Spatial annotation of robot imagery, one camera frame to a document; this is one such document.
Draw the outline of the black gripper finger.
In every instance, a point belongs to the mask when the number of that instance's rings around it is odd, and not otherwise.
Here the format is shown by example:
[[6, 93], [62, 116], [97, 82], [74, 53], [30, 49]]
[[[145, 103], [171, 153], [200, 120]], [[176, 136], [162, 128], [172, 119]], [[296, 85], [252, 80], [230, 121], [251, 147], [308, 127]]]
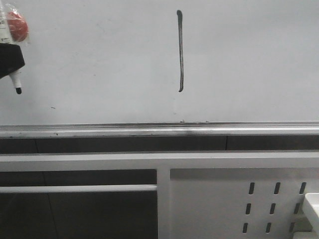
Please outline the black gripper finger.
[[25, 65], [21, 47], [15, 44], [0, 44], [0, 78], [19, 70]]

